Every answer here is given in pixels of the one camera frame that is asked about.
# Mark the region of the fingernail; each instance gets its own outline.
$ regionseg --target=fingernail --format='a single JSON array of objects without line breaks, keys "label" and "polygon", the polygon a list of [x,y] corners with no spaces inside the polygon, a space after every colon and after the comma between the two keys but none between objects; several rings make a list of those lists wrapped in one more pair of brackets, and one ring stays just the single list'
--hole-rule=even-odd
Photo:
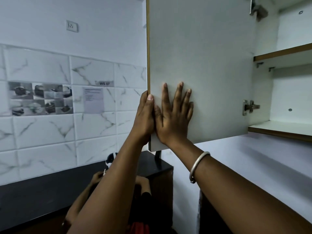
[{"label": "fingernail", "polygon": [[153,100],[153,95],[149,94],[149,95],[147,96],[147,100]]}]

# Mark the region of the tiled wall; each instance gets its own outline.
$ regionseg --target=tiled wall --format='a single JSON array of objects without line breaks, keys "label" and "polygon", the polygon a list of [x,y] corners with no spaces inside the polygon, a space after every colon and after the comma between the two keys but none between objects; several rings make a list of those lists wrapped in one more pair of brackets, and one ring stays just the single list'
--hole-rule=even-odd
[{"label": "tiled wall", "polygon": [[[9,81],[67,85],[73,114],[13,116]],[[84,113],[83,87],[103,88],[102,114]],[[129,134],[146,68],[0,45],[0,185],[103,161]]]}]

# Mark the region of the white cabinet door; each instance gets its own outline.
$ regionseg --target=white cabinet door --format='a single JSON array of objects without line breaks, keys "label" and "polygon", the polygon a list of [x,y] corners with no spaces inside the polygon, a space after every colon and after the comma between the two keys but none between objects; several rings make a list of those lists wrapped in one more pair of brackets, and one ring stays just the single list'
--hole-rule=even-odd
[{"label": "white cabinet door", "polygon": [[[183,81],[193,90],[193,143],[246,134],[256,25],[250,0],[147,0],[147,8],[148,86],[156,104],[164,82],[172,102]],[[150,149],[166,147],[152,135]]]}]

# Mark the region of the black countertop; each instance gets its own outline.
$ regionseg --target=black countertop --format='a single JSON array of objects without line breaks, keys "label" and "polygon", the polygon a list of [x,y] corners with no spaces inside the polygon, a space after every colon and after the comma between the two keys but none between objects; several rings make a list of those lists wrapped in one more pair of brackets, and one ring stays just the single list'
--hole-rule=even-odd
[{"label": "black countertop", "polygon": [[[105,168],[103,161],[0,186],[0,231],[70,206],[93,174]],[[150,177],[172,168],[143,151],[137,174]]]}]

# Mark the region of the metal hinge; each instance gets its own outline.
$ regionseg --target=metal hinge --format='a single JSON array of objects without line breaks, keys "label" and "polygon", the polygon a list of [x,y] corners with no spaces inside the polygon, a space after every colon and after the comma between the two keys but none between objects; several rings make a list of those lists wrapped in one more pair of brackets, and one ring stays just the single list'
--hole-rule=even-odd
[{"label": "metal hinge", "polygon": [[243,101],[243,116],[247,116],[248,110],[249,113],[252,113],[255,109],[260,109],[260,105],[256,105],[253,100],[250,100],[250,103],[248,103],[248,100]]},{"label": "metal hinge", "polygon": [[250,0],[250,15],[254,15],[257,12],[257,20],[260,21],[269,15],[267,9],[262,5],[256,5],[255,0]]}]

